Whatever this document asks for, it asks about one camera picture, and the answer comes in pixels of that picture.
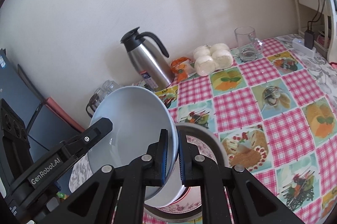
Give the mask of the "pink floral plate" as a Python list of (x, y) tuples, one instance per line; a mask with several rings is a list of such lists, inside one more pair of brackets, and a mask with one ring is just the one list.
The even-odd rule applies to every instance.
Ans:
[[(217, 160), (215, 154), (212, 152), (210, 147), (202, 140), (193, 136), (187, 136), (187, 141), (188, 143), (196, 145), (201, 155), (207, 156), (208, 158), (215, 161)], [(182, 214), (193, 211), (201, 205), (202, 202), (200, 187), (192, 187), (188, 188), (187, 192), (185, 192), (179, 199), (174, 201), (172, 204), (166, 207), (160, 207), (159, 211), (171, 214)]]

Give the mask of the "orange snack packet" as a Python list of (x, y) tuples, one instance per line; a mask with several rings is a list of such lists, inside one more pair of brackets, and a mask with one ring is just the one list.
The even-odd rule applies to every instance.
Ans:
[(180, 57), (173, 60), (170, 67), (177, 78), (177, 82), (186, 80), (196, 73), (194, 67), (192, 66), (192, 60), (188, 57)]

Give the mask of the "stainless steel thermos jug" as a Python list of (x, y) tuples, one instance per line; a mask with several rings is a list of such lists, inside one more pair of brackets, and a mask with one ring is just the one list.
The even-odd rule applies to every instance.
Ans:
[(122, 36), (127, 55), (145, 83), (154, 91), (161, 91), (172, 84), (175, 75), (165, 61), (169, 53), (154, 33), (138, 32), (138, 27)]

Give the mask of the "pink checked fruit tablecloth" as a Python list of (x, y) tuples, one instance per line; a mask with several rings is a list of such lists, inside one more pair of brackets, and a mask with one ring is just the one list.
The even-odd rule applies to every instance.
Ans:
[(305, 223), (335, 223), (336, 70), (294, 49), (296, 35), (264, 40), (255, 61), (174, 82), (157, 96), (176, 122), (214, 133)]

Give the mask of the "clear glass mug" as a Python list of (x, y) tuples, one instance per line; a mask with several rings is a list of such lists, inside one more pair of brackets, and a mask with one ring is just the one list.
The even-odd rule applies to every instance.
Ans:
[(263, 42), (257, 38), (253, 27), (238, 27), (234, 31), (241, 61), (256, 60), (263, 52)]

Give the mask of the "black power adapter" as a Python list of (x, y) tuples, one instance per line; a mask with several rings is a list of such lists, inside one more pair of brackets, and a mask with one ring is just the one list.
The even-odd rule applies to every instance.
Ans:
[(304, 32), (304, 46), (313, 49), (315, 41), (315, 33), (312, 31), (311, 28), (306, 29)]

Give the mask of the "pale blue round bowl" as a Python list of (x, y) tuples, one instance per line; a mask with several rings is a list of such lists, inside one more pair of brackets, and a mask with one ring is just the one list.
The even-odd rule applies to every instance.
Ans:
[(159, 97), (142, 87), (119, 88), (100, 103), (90, 123), (101, 118), (112, 122), (112, 131), (87, 153), (92, 172), (107, 164), (118, 168), (145, 155), (148, 146), (158, 142), (161, 130), (165, 129), (168, 131), (165, 184), (147, 187), (145, 203), (165, 207), (174, 202), (185, 190), (180, 181), (178, 134)]

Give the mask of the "bag of white buns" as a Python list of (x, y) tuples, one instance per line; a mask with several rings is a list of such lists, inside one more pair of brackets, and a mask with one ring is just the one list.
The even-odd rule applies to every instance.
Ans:
[(199, 76), (208, 76), (211, 73), (230, 68), (234, 58), (228, 45), (217, 43), (214, 45), (202, 45), (193, 52), (194, 69)]

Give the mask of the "white power strip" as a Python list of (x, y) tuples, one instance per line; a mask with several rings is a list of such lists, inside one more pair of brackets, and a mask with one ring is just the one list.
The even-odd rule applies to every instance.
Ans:
[(312, 49), (306, 47), (304, 45), (304, 41), (300, 40), (298, 38), (295, 38), (292, 40), (292, 47), (298, 51), (300, 51), (301, 53), (303, 53), (304, 55), (306, 55), (309, 58), (313, 58), (316, 54), (316, 48), (313, 47)]

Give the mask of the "large steel plate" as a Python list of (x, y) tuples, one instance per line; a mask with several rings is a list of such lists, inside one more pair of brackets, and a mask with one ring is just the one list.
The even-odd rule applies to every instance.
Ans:
[[(178, 132), (185, 133), (186, 138), (187, 136), (193, 136), (205, 142), (215, 154), (217, 159), (216, 161), (214, 160), (215, 162), (225, 164), (225, 166), (229, 165), (225, 149), (215, 134), (193, 123), (177, 123), (176, 128)], [(159, 211), (159, 208), (146, 205), (144, 207), (143, 223), (198, 223), (201, 222), (201, 216), (202, 206), (188, 213), (171, 214)]]

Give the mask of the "upturned clear drinking glasses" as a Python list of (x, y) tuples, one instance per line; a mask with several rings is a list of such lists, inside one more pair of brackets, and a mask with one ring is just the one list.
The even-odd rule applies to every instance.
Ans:
[(97, 94), (99, 101), (103, 101), (107, 95), (111, 94), (120, 87), (121, 86), (113, 80), (106, 80), (94, 93)]

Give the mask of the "grey floral tablecloth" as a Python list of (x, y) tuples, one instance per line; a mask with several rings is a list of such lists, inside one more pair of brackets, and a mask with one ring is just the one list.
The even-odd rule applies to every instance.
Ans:
[(88, 156), (83, 156), (72, 168), (68, 187), (73, 193), (92, 176)]

